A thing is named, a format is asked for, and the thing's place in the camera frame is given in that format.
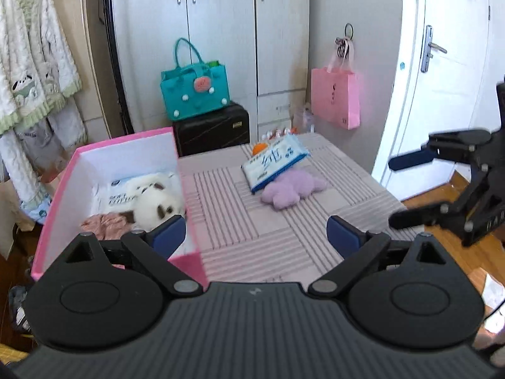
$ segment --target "teal handbag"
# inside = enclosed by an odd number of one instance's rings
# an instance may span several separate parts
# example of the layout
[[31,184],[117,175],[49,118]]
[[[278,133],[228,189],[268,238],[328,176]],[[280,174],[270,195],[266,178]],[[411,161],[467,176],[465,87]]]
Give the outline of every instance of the teal handbag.
[[[196,53],[197,64],[181,67],[177,52],[184,41]],[[204,63],[200,53],[185,38],[179,38],[174,47],[175,69],[161,73],[161,92],[168,118],[185,120],[207,112],[219,110],[230,103],[226,67],[218,61]]]

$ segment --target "purple plush toy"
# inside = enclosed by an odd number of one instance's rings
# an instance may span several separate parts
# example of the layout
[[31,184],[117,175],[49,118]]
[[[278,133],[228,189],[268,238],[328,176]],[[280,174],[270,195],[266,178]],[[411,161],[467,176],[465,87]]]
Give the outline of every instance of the purple plush toy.
[[276,210],[292,207],[307,198],[313,192],[325,190],[327,184],[306,171],[290,169],[268,184],[261,195],[261,200],[273,205]]

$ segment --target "paper bag handle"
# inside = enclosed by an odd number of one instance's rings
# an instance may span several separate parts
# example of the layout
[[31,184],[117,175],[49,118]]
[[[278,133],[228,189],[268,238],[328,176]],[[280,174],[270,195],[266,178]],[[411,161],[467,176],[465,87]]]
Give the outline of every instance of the paper bag handle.
[[[349,71],[354,70],[354,44],[347,37],[343,38],[342,42],[344,44],[344,55],[342,57],[342,61],[340,62],[340,64],[337,63],[339,62],[338,61],[339,55],[338,55],[338,46],[336,46],[335,49],[333,50],[333,54],[331,55],[330,64],[327,67],[327,71],[329,73],[332,72],[334,68],[347,69]],[[348,66],[344,67],[346,57]]]

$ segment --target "pink paper bag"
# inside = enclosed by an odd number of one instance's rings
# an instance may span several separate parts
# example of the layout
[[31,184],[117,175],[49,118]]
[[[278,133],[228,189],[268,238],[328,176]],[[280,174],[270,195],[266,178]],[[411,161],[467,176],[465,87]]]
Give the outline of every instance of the pink paper bag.
[[359,85],[353,72],[354,47],[343,41],[344,58],[335,49],[328,67],[312,70],[312,113],[339,127],[359,127]]

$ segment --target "robotic arm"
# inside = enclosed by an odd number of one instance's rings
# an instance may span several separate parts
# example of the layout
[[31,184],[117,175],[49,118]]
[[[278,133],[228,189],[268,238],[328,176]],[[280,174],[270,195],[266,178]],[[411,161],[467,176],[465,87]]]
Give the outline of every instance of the robotic arm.
[[390,160],[393,171],[434,159],[470,165],[472,182],[454,203],[436,202],[391,215],[394,229],[440,225],[469,247],[505,223],[505,84],[498,85],[502,128],[494,133],[465,130],[432,134],[420,151]]

